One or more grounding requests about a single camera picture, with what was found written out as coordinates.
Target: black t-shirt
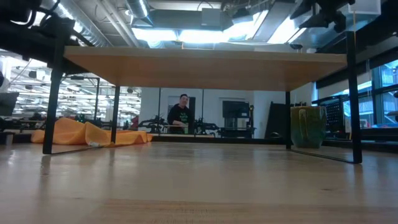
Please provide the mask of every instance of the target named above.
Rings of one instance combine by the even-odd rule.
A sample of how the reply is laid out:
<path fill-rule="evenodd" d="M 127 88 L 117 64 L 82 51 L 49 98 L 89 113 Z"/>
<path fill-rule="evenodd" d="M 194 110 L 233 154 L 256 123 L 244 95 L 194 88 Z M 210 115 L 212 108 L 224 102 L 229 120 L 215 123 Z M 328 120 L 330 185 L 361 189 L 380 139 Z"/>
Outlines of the black t-shirt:
<path fill-rule="evenodd" d="M 173 125 L 173 121 L 181 121 L 188 124 L 189 130 L 191 130 L 193 126 L 193 117 L 189 108 L 184 107 L 183 109 L 179 107 L 178 104 L 173 106 L 167 116 L 167 122 L 169 125 Z M 184 133 L 184 129 L 179 127 L 170 127 L 169 130 L 171 133 Z"/>

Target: window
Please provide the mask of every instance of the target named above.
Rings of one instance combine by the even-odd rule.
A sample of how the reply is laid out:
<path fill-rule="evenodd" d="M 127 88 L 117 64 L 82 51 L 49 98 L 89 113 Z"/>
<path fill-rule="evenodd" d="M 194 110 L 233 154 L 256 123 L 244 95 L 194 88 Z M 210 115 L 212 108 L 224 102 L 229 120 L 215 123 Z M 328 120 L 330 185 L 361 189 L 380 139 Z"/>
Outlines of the window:
<path fill-rule="evenodd" d="M 350 118 L 351 108 L 349 107 L 349 101 L 344 101 L 343 104 L 345 118 Z M 361 128 L 371 128 L 374 125 L 373 100 L 371 96 L 359 99 L 359 118 L 361 120 Z"/>
<path fill-rule="evenodd" d="M 358 85 L 361 128 L 398 128 L 396 115 L 392 114 L 398 111 L 398 98 L 394 97 L 398 91 L 398 60 L 373 68 L 368 74 L 371 81 Z M 337 95 L 349 95 L 349 90 L 333 96 Z M 348 99 L 343 106 L 345 118 L 350 119 Z"/>
<path fill-rule="evenodd" d="M 380 67 L 381 87 L 398 84 L 398 60 Z"/>
<path fill-rule="evenodd" d="M 383 93 L 383 124 L 396 124 L 396 117 L 389 115 L 391 112 L 398 111 L 398 98 L 394 97 L 394 91 Z"/>
<path fill-rule="evenodd" d="M 362 84 L 358 85 L 358 93 L 366 93 L 372 90 L 372 81 L 368 81 Z M 341 92 L 338 92 L 336 94 L 333 94 L 332 96 L 338 96 L 338 95 L 344 95 L 344 94 L 349 94 L 349 89 L 343 90 Z"/>

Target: orange fabric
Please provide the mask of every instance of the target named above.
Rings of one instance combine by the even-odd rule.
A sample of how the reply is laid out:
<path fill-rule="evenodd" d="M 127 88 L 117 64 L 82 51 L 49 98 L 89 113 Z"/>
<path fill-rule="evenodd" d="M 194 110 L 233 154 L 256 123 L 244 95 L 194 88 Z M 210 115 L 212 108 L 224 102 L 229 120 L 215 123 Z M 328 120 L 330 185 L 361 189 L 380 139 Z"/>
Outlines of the orange fabric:
<path fill-rule="evenodd" d="M 30 139 L 33 143 L 44 142 L 44 131 L 36 130 Z M 152 135 L 145 131 L 118 131 L 116 133 L 116 143 L 111 142 L 111 131 L 86 122 L 85 124 L 68 118 L 60 118 L 55 122 L 54 144 L 76 145 L 100 145 L 100 146 L 127 146 L 131 144 L 142 144 L 152 141 Z"/>

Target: green graphic on shirt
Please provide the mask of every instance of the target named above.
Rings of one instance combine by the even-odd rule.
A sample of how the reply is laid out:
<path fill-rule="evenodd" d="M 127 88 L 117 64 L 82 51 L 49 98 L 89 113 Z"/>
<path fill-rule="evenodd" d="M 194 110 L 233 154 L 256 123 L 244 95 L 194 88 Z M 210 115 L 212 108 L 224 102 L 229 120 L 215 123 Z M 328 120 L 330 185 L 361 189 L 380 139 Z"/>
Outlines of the green graphic on shirt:
<path fill-rule="evenodd" d="M 188 115 L 186 113 L 180 113 L 180 121 L 183 123 L 188 122 Z"/>

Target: green mug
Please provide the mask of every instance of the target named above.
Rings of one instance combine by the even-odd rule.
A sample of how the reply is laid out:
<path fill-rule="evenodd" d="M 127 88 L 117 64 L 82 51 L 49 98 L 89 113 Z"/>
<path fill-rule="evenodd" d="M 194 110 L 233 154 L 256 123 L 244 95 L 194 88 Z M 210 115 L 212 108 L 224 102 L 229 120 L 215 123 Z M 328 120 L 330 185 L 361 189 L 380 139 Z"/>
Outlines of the green mug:
<path fill-rule="evenodd" d="M 326 108 L 297 106 L 290 109 L 292 141 L 296 147 L 319 149 L 326 136 Z"/>

